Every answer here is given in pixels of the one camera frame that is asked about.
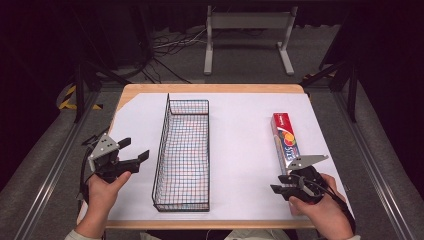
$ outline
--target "wrist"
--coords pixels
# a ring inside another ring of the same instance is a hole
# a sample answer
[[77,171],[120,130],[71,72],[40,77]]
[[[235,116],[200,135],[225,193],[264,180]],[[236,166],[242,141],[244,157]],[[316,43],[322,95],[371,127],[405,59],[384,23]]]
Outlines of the wrist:
[[88,238],[101,238],[106,227],[107,218],[108,213],[96,211],[95,209],[90,210],[89,208],[80,224],[75,228],[75,232]]

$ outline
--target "white sheet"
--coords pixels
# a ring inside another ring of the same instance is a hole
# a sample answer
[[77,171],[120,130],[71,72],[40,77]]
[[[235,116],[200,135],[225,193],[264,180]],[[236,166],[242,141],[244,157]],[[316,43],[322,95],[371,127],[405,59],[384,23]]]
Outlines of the white sheet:
[[291,220],[288,202],[270,184],[281,174],[271,131],[274,112],[287,112],[302,155],[330,158],[315,165],[336,178],[346,195],[306,94],[171,93],[172,100],[207,99],[210,113],[210,212],[159,213],[151,198],[165,113],[166,93],[137,95],[115,115],[110,136],[132,144],[121,160],[150,149],[150,158],[121,189],[109,220]]

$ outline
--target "black wire basket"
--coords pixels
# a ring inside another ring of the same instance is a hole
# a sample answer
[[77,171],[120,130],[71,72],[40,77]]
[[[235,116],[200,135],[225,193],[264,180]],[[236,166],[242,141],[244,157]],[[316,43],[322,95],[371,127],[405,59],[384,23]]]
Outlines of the black wire basket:
[[168,95],[153,205],[159,212],[207,212],[209,185],[209,102]]

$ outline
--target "black cable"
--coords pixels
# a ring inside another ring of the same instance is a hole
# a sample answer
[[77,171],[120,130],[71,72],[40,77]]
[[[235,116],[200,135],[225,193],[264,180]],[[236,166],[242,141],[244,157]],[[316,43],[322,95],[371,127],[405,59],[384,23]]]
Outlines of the black cable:
[[171,69],[169,69],[165,64],[163,64],[161,61],[159,61],[157,58],[153,58],[153,60],[155,60],[155,62],[159,63],[160,65],[162,65],[164,68],[168,69],[168,71],[170,71],[172,74],[174,74],[178,79],[186,82],[186,83],[190,83],[192,84],[192,82],[188,81],[187,79],[184,79],[182,77],[180,77],[178,74],[176,74],[174,71],[172,71]]

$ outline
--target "person's arm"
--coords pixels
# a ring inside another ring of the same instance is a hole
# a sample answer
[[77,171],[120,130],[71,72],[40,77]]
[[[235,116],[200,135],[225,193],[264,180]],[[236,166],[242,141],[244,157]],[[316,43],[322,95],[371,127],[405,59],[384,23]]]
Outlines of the person's arm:
[[[337,196],[346,202],[345,197],[337,191],[335,179],[323,173],[321,176]],[[296,197],[290,197],[289,201],[300,213],[308,216],[318,232],[328,240],[347,240],[354,237],[348,219],[340,206],[328,194],[325,194],[322,200],[314,205],[305,203]]]
[[95,174],[91,176],[88,180],[90,204],[87,213],[75,230],[68,234],[67,239],[84,239],[79,238],[81,236],[85,239],[100,239],[106,227],[109,211],[118,197],[118,192],[130,176],[130,172],[125,172],[111,184]]

